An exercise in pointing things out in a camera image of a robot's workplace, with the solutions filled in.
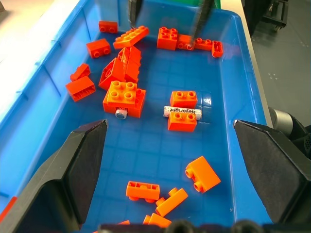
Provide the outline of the small orange two-stud brick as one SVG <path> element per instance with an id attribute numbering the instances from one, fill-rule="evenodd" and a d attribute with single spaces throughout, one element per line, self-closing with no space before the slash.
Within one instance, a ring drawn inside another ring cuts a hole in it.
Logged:
<path id="1" fill-rule="evenodd" d="M 73 82 L 79 78 L 90 75 L 90 68 L 88 64 L 82 63 L 77 67 L 76 71 L 70 75 L 70 80 Z"/>
<path id="2" fill-rule="evenodd" d="M 207 50 L 211 51 L 212 49 L 212 41 L 209 39 L 197 38 L 195 40 L 194 48 L 198 50 Z"/>
<path id="3" fill-rule="evenodd" d="M 168 119 L 168 130 L 193 132 L 197 126 L 197 118 L 192 113 L 171 112 Z"/>
<path id="4" fill-rule="evenodd" d="M 195 91 L 173 91 L 170 97 L 172 107 L 194 109 L 198 98 Z"/>
<path id="5" fill-rule="evenodd" d="M 86 43 L 87 51 L 91 58 L 99 58 L 111 53 L 110 44 L 105 38 Z"/>
<path id="6" fill-rule="evenodd" d="M 179 34 L 177 38 L 176 48 L 183 50 L 194 50 L 194 44 L 191 43 L 191 36 Z"/>
<path id="7" fill-rule="evenodd" d="M 112 21 L 99 21 L 99 30 L 102 33 L 117 33 L 118 23 Z"/>
<path id="8" fill-rule="evenodd" d="M 223 45 L 221 41 L 212 41 L 211 55 L 214 58 L 220 58 L 223 55 Z"/>

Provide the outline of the red flat piece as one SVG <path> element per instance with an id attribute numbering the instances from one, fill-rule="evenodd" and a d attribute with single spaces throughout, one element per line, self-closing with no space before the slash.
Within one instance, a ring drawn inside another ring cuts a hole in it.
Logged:
<path id="1" fill-rule="evenodd" d="M 9 210 L 12 208 L 12 206 L 16 202 L 16 200 L 17 200 L 17 197 L 12 197 L 10 199 L 10 201 L 8 202 L 8 204 L 5 206 L 5 208 L 3 209 L 3 211 L 0 214 L 0 223 L 3 221 L 3 219 L 5 218 L 7 213 L 9 212 Z"/>

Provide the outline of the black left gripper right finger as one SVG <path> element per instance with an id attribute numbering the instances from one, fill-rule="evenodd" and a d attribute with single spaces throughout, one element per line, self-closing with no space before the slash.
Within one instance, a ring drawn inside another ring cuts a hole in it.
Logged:
<path id="1" fill-rule="evenodd" d="M 293 119 L 289 136 L 243 120 L 234 129 L 248 176 L 270 219 L 311 224 L 311 125 Z"/>

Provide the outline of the orange overturned hollow brick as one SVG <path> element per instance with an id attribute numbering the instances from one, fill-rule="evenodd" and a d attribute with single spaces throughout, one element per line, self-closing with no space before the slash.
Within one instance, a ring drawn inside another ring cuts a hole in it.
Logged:
<path id="1" fill-rule="evenodd" d="M 95 84 L 88 76 L 81 77 L 68 83 L 66 89 L 74 102 L 96 92 Z"/>

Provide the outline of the orange brick lying tilted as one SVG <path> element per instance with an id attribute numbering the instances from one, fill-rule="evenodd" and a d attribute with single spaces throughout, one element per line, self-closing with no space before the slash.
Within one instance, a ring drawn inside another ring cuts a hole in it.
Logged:
<path id="1" fill-rule="evenodd" d="M 137 83 L 138 75 L 139 75 L 139 65 L 129 60 L 126 66 L 125 81 Z"/>
<path id="2" fill-rule="evenodd" d="M 140 66 L 141 51 L 135 46 L 126 47 L 121 49 L 121 51 L 118 53 L 117 58 L 126 65 L 129 61 L 131 61 Z"/>

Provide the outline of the light orange four-stud brick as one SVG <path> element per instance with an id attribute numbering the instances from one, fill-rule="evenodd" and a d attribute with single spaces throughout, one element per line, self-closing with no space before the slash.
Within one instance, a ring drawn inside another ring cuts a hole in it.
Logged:
<path id="1" fill-rule="evenodd" d="M 106 94 L 108 106 L 117 108 L 133 107 L 136 101 L 137 84 L 112 81 Z"/>

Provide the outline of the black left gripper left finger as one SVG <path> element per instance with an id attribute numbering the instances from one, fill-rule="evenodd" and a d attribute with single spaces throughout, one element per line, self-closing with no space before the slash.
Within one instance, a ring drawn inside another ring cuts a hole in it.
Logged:
<path id="1" fill-rule="evenodd" d="M 71 233 L 85 223 L 96 189 L 106 120 L 82 125 L 32 176 L 0 233 Z"/>

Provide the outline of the silver robot body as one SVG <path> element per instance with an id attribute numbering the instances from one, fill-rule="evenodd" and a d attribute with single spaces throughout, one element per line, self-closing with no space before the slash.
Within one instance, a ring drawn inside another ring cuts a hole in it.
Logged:
<path id="1" fill-rule="evenodd" d="M 305 127 L 289 113 L 271 107 L 269 113 L 273 128 L 283 132 L 311 160 L 311 125 Z"/>

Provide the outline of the white printed AA battery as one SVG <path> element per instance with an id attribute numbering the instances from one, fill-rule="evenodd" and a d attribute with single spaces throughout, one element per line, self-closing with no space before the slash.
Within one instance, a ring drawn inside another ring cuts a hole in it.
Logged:
<path id="1" fill-rule="evenodd" d="M 164 106 L 164 114 L 163 114 L 164 117 L 169 117 L 171 112 L 195 114 L 197 120 L 200 120 L 202 118 L 202 110 L 200 109 Z"/>

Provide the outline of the light orange two-stud brick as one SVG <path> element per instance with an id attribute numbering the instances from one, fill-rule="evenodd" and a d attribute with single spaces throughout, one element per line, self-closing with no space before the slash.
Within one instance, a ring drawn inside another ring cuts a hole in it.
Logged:
<path id="1" fill-rule="evenodd" d="M 221 182 L 204 156 L 190 162 L 186 166 L 185 174 L 193 180 L 195 190 L 200 193 L 207 192 Z"/>
<path id="2" fill-rule="evenodd" d="M 169 192 L 169 197 L 167 199 L 162 197 L 158 201 L 156 201 L 155 212 L 158 215 L 164 217 L 174 208 L 176 208 L 179 204 L 181 204 L 187 197 L 188 194 L 183 188 L 180 189 L 173 188 Z"/>
<path id="3" fill-rule="evenodd" d="M 170 220 L 161 217 L 155 213 L 152 213 L 150 216 L 146 215 L 143 221 L 143 225 L 155 225 L 161 228 L 167 228 L 171 225 L 171 223 L 172 222 Z"/>
<path id="4" fill-rule="evenodd" d="M 160 186 L 158 184 L 129 181 L 126 196 L 133 201 L 144 199 L 148 203 L 159 200 Z"/>

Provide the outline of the black wheeled cart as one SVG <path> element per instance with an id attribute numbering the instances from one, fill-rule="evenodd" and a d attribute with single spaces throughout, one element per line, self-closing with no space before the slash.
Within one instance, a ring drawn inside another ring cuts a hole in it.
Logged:
<path id="1" fill-rule="evenodd" d="M 243 10 L 250 36 L 261 22 L 275 25 L 275 30 L 287 24 L 289 0 L 244 0 Z"/>

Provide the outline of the green plastic bin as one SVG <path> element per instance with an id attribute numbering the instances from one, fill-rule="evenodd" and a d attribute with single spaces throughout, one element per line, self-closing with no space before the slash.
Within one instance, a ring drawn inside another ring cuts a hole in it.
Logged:
<path id="1" fill-rule="evenodd" d="M 186 6 L 198 6 L 200 0 L 148 0 L 157 3 L 181 4 Z M 213 7 L 221 9 L 221 0 L 213 0 Z"/>

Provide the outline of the large orange overturned brick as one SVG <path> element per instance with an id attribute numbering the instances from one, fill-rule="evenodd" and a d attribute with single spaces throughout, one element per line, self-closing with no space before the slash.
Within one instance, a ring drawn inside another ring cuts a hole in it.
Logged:
<path id="1" fill-rule="evenodd" d="M 125 64 L 114 58 L 102 71 L 99 87 L 108 90 L 112 81 L 125 81 Z"/>

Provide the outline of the orange four-stud square brick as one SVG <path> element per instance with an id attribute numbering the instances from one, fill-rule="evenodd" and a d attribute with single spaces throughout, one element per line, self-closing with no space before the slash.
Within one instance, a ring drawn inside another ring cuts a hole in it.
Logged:
<path id="1" fill-rule="evenodd" d="M 166 50 L 175 50 L 178 38 L 178 31 L 174 28 L 168 29 L 161 27 L 157 38 L 157 48 Z"/>

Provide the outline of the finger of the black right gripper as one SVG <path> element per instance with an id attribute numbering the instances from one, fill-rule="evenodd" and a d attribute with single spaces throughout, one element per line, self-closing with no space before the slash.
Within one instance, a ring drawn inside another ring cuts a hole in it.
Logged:
<path id="1" fill-rule="evenodd" d="M 196 38 L 199 37 L 202 29 L 205 27 L 209 19 L 214 0 L 200 0 L 198 9 L 195 13 L 194 22 L 190 32 L 190 45 L 194 47 Z"/>
<path id="2" fill-rule="evenodd" d="M 128 0 L 130 26 L 136 26 L 143 0 Z"/>

